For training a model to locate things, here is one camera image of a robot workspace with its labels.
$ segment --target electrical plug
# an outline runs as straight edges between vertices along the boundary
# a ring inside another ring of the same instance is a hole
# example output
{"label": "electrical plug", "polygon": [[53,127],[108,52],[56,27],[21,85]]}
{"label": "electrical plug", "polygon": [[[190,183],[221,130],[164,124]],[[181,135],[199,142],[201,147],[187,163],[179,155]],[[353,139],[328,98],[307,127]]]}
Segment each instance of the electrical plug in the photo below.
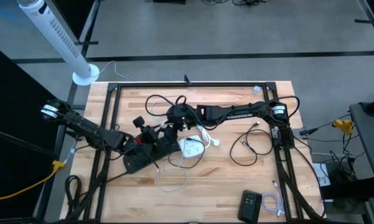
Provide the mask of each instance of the electrical plug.
{"label": "electrical plug", "polygon": [[60,161],[53,161],[52,164],[54,165],[54,170],[57,172],[58,170],[64,168],[66,166],[65,163]]}

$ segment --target power adapter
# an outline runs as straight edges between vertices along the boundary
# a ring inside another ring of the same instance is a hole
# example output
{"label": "power adapter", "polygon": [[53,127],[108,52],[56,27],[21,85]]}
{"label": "power adapter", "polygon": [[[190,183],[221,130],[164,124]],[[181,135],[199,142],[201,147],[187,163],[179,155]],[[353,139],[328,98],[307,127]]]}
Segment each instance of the power adapter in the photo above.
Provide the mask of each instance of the power adapter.
{"label": "power adapter", "polygon": [[186,159],[200,156],[204,152],[205,146],[202,144],[199,135],[190,136],[188,138],[196,141],[188,140],[187,138],[183,138],[179,141],[182,156]]}

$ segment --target concrete floor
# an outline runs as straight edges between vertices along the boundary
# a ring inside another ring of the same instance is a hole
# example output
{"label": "concrete floor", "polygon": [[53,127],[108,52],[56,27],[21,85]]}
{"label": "concrete floor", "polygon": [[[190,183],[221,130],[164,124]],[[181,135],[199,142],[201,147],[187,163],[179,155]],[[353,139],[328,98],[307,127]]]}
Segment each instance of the concrete floor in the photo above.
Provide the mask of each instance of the concrete floor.
{"label": "concrete floor", "polygon": [[[367,18],[352,0],[273,0],[258,7],[236,7],[231,2],[206,6],[198,0],[189,0],[186,5],[109,0],[101,3],[91,39],[100,44],[89,48],[88,57],[374,50],[373,27],[356,24],[354,19]],[[13,59],[59,57],[11,0],[0,0],[0,49]],[[101,69],[106,65],[95,64]],[[374,100],[374,56],[117,64],[119,73],[131,81],[182,80],[184,74],[191,80],[291,80],[301,99],[300,112],[306,127],[346,114],[349,104]],[[66,64],[20,66],[55,96],[66,100],[72,82],[72,71]],[[122,80],[112,67],[99,79]],[[88,87],[79,87],[75,104],[85,104],[88,91]],[[314,137],[341,139],[341,133],[329,127]],[[61,158],[67,156],[71,143],[65,141]],[[314,152],[342,151],[338,142],[309,144]],[[355,155],[363,151],[359,139],[352,140],[349,148]],[[329,157],[312,158],[320,162]],[[58,219],[69,167],[55,178],[48,221]],[[359,178],[373,176],[365,156],[355,163],[355,170]],[[328,216],[332,220],[361,222],[358,215]]]}

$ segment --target remote control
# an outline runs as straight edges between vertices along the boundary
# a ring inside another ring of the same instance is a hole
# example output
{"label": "remote control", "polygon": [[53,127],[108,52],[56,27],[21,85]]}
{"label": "remote control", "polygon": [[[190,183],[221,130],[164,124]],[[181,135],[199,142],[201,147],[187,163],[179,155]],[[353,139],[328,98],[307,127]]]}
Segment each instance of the remote control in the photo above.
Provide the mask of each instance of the remote control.
{"label": "remote control", "polygon": [[238,219],[245,223],[255,224],[259,219],[261,194],[244,190],[241,205],[239,206]]}

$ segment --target yellow cable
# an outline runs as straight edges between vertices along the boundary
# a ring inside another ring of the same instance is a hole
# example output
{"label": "yellow cable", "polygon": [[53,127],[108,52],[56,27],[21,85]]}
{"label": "yellow cable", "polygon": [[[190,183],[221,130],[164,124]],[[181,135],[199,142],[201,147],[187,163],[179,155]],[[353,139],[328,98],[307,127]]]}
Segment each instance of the yellow cable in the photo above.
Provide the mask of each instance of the yellow cable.
{"label": "yellow cable", "polygon": [[31,186],[29,186],[29,187],[27,187],[27,188],[25,188],[25,189],[22,189],[22,190],[20,190],[20,191],[18,191],[18,192],[16,192],[16,193],[13,193],[13,194],[10,194],[10,195],[7,195],[7,196],[0,197],[0,200],[4,200],[4,199],[8,199],[8,198],[14,197],[14,196],[16,196],[16,195],[19,195],[19,194],[21,194],[21,193],[23,193],[23,192],[25,192],[25,191],[27,191],[27,190],[30,190],[30,189],[32,189],[32,188],[38,186],[39,184],[42,184],[42,183],[46,182],[46,181],[47,181],[48,179],[50,179],[50,178],[51,178],[51,177],[52,177],[52,176],[53,176],[53,175],[54,175],[54,174],[55,174],[59,169],[65,167],[65,164],[64,164],[63,162],[59,162],[59,161],[53,161],[52,164],[54,165],[54,169],[53,169],[52,173],[51,173],[48,177],[46,177],[46,178],[42,179],[41,181],[39,181],[38,183],[36,183],[36,184],[34,184],[34,185],[31,185]]}

